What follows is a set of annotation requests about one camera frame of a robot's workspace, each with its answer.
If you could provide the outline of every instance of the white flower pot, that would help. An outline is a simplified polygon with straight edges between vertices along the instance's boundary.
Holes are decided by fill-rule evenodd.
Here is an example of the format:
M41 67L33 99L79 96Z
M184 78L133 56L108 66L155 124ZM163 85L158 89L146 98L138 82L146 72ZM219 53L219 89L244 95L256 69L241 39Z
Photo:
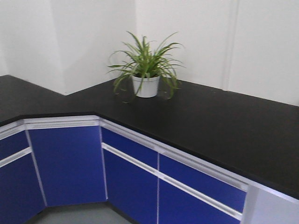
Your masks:
M158 93L159 79L160 76L153 77L153 78L144 78L141 89L138 91L142 79L133 76L132 81L133 81L134 93L135 94L137 93L136 96L142 98L150 98L156 96Z

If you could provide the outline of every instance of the spider plant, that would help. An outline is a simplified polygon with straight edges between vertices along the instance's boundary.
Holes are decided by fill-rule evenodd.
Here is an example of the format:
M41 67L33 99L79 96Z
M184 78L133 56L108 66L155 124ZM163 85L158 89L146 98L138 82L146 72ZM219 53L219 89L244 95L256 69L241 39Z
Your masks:
M115 64L108 66L112 68L111 71L119 71L120 76L114 81L114 92L120 88L121 83L131 78L132 76L141 78L141 85L139 86L135 95L142 88L144 79L160 76L160 79L169 86L170 97L174 94L174 91L178 89L178 80L176 74L176 67L181 66L179 60L172 58L169 51L179 48L181 45L177 42L166 44L166 41L176 33L173 33L166 37L158 46L156 50L150 49L150 42L146 40L145 36L142 36L141 41L131 32L127 31L135 43L130 44L123 42L128 48L127 50L118 50L115 53L123 53L127 56L127 61L122 61L122 64Z

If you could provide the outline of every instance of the blue cabinet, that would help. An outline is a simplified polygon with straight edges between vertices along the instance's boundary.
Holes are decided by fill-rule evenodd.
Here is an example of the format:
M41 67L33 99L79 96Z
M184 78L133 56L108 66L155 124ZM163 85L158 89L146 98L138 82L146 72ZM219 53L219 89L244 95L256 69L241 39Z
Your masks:
M240 189L163 155L160 155L160 171L239 212L243 211L246 192Z
M0 140L0 160L29 147L25 131Z
M48 206L106 201L98 126L29 130Z
M141 224L157 223L157 177L104 151L108 200Z
M30 154L0 168L1 224L22 224L44 208Z
M157 169L158 153L126 137L102 128L103 142Z
M240 221L205 202L166 183L160 182L160 224L239 224Z

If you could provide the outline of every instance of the potted plant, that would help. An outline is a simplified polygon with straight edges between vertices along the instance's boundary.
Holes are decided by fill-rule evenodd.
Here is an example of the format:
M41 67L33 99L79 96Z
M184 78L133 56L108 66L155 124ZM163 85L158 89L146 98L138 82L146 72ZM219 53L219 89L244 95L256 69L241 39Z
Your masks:
M122 61L122 64L110 65L111 71L119 71L120 76L114 81L114 92L121 89L121 83L131 78L135 96L142 98L154 97L157 95L158 82L162 80L170 91L171 98L174 91L178 89L176 66L181 66L179 60L172 58L169 51L179 48L180 43L166 41L175 33L166 37L156 50L151 50L150 42L143 36L140 41L134 34L128 32L134 39L135 44L124 42L128 50L118 50L115 53L125 54L129 60Z

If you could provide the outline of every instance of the drawer handle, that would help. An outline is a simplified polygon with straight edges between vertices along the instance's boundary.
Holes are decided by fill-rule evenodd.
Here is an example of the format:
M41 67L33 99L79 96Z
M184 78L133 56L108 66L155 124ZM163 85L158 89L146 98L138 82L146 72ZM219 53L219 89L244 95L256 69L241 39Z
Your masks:
M28 155L29 153L31 153L32 150L31 150L31 147L28 147L26 149L23 149L3 160L0 161L0 168L3 167L3 166L6 166L8 165L9 163L13 162L13 161L16 161L18 160L19 158L23 157L23 156L26 156Z

